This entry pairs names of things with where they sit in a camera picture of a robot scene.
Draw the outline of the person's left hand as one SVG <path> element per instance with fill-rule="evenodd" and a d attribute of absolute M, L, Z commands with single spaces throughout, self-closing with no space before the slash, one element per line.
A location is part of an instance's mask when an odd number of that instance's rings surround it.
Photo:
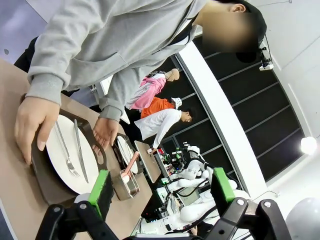
<path fill-rule="evenodd" d="M 93 134 L 97 143 L 105 151 L 109 145 L 113 145 L 119 130 L 119 122 L 114 119 L 99 117 L 93 128 Z"/>

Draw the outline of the person's right hand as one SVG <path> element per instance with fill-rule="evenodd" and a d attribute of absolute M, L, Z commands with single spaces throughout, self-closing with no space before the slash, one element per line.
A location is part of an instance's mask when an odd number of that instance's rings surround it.
<path fill-rule="evenodd" d="M 27 165 L 32 162 L 34 138 L 37 148 L 43 151 L 59 112 L 59 104 L 42 98 L 28 96 L 20 104 L 14 125 L 14 136 Z"/>

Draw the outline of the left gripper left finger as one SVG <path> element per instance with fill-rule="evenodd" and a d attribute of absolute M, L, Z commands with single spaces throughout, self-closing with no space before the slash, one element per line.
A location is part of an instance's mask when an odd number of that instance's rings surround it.
<path fill-rule="evenodd" d="M 78 195 L 70 207 L 47 208 L 35 238 L 73 240 L 77 233 L 88 233 L 92 240 L 117 240 L 106 223 L 113 195 L 111 174 L 101 170 L 90 193 Z"/>

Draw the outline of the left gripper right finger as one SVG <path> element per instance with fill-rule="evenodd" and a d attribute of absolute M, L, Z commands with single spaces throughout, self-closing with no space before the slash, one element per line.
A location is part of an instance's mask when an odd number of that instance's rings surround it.
<path fill-rule="evenodd" d="M 255 203 L 236 197 L 221 167 L 213 169 L 210 192 L 219 220 L 205 236 L 206 240 L 231 240 L 239 229 L 248 230 L 255 240 L 292 239 L 277 203 L 272 199 Z"/>

